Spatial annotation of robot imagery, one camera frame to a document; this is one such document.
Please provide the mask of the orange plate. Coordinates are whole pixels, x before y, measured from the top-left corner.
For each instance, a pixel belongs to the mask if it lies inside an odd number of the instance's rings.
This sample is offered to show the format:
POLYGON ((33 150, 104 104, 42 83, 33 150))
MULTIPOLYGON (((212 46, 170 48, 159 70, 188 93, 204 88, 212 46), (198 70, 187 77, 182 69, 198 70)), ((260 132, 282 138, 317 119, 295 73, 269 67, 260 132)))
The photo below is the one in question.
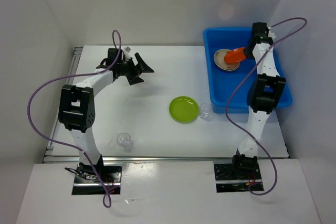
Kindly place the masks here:
POLYGON ((231 51, 229 51, 225 56, 224 56, 224 61, 227 64, 236 64, 244 61, 246 58, 244 54, 244 47, 236 48, 231 51))

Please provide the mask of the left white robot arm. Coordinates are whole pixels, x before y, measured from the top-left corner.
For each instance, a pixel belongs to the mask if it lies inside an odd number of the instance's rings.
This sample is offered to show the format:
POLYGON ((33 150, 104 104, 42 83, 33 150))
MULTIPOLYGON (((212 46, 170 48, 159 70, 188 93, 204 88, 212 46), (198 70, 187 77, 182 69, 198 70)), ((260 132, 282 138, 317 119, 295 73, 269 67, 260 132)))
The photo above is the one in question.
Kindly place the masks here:
POLYGON ((154 72, 139 53, 134 56, 137 63, 129 56, 128 47, 121 50, 109 48, 94 75, 75 85, 66 84, 61 90, 58 120, 79 148, 78 174, 87 175, 93 182, 101 181, 106 173, 92 131, 96 119, 95 96, 119 77, 126 77, 129 85, 134 85, 144 81, 140 78, 142 73, 154 72))

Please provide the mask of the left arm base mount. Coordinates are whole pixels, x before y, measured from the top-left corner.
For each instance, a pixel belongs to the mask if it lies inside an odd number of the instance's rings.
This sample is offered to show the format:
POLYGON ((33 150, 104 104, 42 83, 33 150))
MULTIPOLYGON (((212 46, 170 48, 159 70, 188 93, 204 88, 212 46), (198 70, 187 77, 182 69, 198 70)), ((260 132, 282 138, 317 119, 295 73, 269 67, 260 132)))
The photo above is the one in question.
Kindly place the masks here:
MULTIPOLYGON (((104 195, 105 190, 92 167, 78 164, 76 168, 65 167, 74 177, 72 195, 104 195)), ((102 182, 111 195, 121 192, 122 164, 96 167, 102 182)))

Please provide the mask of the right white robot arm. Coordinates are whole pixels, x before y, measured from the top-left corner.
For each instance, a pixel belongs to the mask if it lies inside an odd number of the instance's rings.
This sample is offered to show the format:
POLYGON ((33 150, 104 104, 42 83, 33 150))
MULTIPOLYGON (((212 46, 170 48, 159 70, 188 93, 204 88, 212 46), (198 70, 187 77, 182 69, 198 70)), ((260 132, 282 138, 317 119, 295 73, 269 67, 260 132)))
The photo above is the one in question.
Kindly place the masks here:
POLYGON ((243 54, 256 62, 257 76, 247 94, 247 136, 233 156, 230 172, 246 178, 257 168, 258 143, 265 124, 277 107, 286 79, 281 77, 274 60, 273 39, 266 23, 253 23, 251 36, 243 54))

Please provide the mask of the beige plate with small motifs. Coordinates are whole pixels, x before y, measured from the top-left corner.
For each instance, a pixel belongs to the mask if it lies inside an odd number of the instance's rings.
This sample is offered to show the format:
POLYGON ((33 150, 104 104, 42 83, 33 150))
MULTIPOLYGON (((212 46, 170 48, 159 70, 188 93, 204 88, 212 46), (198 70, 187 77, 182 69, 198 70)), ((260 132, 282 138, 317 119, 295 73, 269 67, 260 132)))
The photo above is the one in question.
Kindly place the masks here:
POLYGON ((224 57, 230 52, 229 49, 219 49, 214 54, 215 64, 224 71, 234 71, 239 68, 240 63, 226 63, 224 57))

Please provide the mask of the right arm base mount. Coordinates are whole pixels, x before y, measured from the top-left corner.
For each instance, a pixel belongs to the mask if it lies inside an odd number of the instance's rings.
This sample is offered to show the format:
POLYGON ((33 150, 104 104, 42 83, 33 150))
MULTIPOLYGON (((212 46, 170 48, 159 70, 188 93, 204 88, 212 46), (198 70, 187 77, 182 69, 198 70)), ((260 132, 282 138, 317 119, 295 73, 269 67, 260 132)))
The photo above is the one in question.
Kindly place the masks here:
POLYGON ((246 192, 251 186, 252 191, 264 191, 259 166, 248 174, 237 177, 230 163, 214 163, 214 174, 217 193, 246 192))

